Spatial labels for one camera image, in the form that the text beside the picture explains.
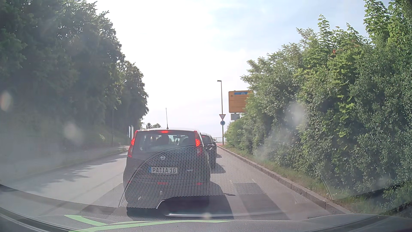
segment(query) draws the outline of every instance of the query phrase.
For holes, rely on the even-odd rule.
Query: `brake light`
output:
[[[200,146],[200,137],[197,131],[194,131],[194,141],[196,142],[196,146]]]
[[[194,131],[194,141],[196,143],[196,151],[197,151],[197,156],[202,156],[203,151],[202,151],[202,146],[200,146],[200,136],[199,133],[195,130]]]
[[[134,146],[134,140],[137,135],[137,130],[134,132],[133,139],[130,141],[130,146],[129,150],[127,151],[127,157],[131,158],[131,154],[133,153],[133,146]]]

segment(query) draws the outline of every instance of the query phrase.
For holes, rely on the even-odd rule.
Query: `street lamp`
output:
[[[223,90],[222,90],[222,81],[221,80],[218,80],[218,82],[220,82],[220,97],[221,97],[221,100],[222,100],[222,114],[223,114]],[[224,139],[224,137],[223,137],[223,125],[222,125],[222,145],[224,145],[225,144],[225,139]]]
[[[113,147],[113,137],[115,133],[114,123],[115,123],[115,108],[113,107],[112,109],[112,143],[111,143],[112,147]]]

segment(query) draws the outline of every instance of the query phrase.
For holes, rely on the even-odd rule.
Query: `windshield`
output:
[[[412,221],[411,38],[409,0],[0,0],[0,216]]]

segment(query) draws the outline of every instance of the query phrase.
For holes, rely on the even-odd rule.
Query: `car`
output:
[[[216,167],[216,158],[218,156],[218,146],[216,145],[216,141],[210,134],[201,133],[203,143],[206,145],[209,151],[210,156],[210,163],[212,167]]]
[[[208,204],[210,177],[209,154],[198,130],[137,130],[127,153],[120,206],[158,208],[166,199],[187,196],[201,196]]]

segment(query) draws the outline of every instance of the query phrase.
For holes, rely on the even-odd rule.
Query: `asphalt road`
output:
[[[213,170],[212,196],[203,217],[233,219],[303,220],[330,213],[252,166],[218,148],[218,166]],[[25,216],[100,215],[105,218],[177,219],[170,215],[192,215],[199,209],[186,199],[162,204],[159,210],[126,213],[119,206],[123,193],[122,174],[126,153],[69,168],[43,173],[5,186],[18,191],[0,191],[0,207]]]

